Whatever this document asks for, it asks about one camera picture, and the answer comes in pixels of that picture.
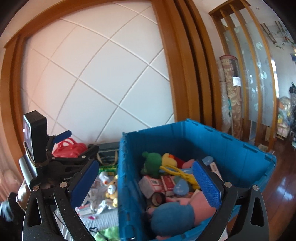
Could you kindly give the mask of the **person left hand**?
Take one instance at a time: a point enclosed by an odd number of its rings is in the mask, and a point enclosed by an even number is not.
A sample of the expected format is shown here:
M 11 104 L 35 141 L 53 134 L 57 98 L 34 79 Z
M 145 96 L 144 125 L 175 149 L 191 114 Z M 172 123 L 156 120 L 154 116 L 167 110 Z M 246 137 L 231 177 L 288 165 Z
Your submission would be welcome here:
M 16 202 L 23 211 L 26 210 L 30 194 L 31 192 L 29 190 L 29 187 L 27 186 L 26 181 L 23 180 L 16 196 Z

